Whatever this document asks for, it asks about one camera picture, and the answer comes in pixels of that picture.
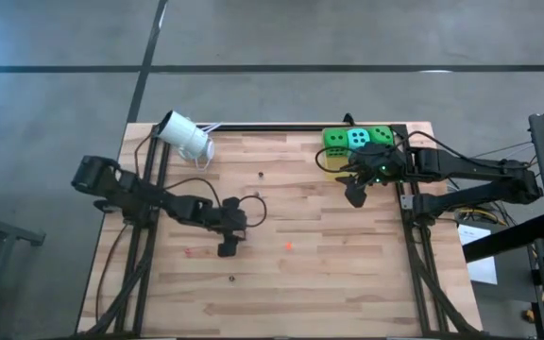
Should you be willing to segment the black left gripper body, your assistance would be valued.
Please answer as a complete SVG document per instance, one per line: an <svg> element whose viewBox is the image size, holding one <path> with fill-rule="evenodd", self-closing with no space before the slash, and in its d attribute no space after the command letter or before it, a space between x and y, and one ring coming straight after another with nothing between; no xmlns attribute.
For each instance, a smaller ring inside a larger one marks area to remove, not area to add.
<svg viewBox="0 0 544 340"><path fill-rule="evenodd" d="M235 231L245 231L247 228L246 213L226 211L221 207L207 206L205 208L205 229L218 234L233 234Z"/></svg>

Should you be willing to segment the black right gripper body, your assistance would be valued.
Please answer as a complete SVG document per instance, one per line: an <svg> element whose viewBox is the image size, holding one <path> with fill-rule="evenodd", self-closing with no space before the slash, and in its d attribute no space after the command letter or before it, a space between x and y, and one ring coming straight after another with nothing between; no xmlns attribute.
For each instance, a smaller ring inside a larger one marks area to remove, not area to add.
<svg viewBox="0 0 544 340"><path fill-rule="evenodd" d="M349 165L359 185L405 180L405 156L389 144L365 144L349 156Z"/></svg>

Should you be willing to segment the large green foam die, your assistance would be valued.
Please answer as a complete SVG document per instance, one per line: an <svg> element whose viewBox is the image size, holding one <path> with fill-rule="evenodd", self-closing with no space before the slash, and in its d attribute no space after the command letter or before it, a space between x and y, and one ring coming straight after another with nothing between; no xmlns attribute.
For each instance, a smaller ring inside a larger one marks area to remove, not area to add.
<svg viewBox="0 0 544 340"><path fill-rule="evenodd" d="M369 139L371 143L380 145L394 145L394 133L389 126L372 126L367 127Z"/></svg>
<svg viewBox="0 0 544 340"><path fill-rule="evenodd" d="M345 157L349 150L347 131L343 128L325 128L323 130L323 143L326 156Z"/></svg>

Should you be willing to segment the large teal foam die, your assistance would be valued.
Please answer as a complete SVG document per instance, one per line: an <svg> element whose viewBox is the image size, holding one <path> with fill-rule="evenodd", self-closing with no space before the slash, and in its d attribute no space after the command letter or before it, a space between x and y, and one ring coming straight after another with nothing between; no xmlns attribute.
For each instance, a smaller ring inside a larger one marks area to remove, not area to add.
<svg viewBox="0 0 544 340"><path fill-rule="evenodd" d="M356 150L370 141L369 133L364 128L351 128L347 131L348 148Z"/></svg>

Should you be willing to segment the yellow translucent plastic tray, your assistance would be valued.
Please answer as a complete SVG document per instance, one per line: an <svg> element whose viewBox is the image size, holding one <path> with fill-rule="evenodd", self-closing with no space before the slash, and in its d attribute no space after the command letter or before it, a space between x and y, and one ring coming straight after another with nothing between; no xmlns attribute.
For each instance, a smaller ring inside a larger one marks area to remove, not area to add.
<svg viewBox="0 0 544 340"><path fill-rule="evenodd" d="M343 128L346 131L348 131L351 128L368 128L372 126L364 126L364 127L336 127L336 128ZM320 155L318 158L323 161L323 166L329 170L338 170L341 166L347 165L349 161L350 156L350 149L348 148L348 154L345 157L327 157L326 153Z"/></svg>

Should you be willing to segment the white paper sheet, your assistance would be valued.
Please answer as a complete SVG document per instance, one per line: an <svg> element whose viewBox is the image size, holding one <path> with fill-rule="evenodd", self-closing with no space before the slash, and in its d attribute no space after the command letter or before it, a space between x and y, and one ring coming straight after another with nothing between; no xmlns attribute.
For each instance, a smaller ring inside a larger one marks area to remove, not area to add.
<svg viewBox="0 0 544 340"><path fill-rule="evenodd" d="M459 224L457 230L466 256L469 278L479 283L497 285L495 258L493 256L481 257L487 251L482 249L485 242L480 243L480 240L490 236L491 230L467 224Z"/></svg>

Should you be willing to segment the black side desk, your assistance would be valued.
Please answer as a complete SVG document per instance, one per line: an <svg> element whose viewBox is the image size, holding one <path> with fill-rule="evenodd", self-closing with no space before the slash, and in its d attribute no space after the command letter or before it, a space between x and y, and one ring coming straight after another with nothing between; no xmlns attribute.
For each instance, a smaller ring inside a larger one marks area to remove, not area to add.
<svg viewBox="0 0 544 340"><path fill-rule="evenodd" d="M485 242L482 249L487 251L481 257L495 256L505 251L524 247L536 239L544 239L544 214L480 240L480 243Z"/></svg>

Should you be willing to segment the black aluminium table frame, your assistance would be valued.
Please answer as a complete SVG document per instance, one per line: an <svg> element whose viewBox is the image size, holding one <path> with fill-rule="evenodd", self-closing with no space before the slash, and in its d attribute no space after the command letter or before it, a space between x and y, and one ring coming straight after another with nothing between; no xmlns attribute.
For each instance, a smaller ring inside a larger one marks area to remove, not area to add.
<svg viewBox="0 0 544 340"><path fill-rule="evenodd" d="M108 214L79 331L111 305L147 245L154 247L148 278L118 322L128 335L418 337L437 328L433 299L425 297L424 311L417 307L396 189L372 186L364 207L351 207L342 185L318 167L322 126L221 127L212 134L212 163L202 172L165 145L147 144L150 129L127 127L120 165L177 195L240 197L247 238L234 257L221 259L214 233L165 214L156 229L135 230L120 214Z"/></svg>

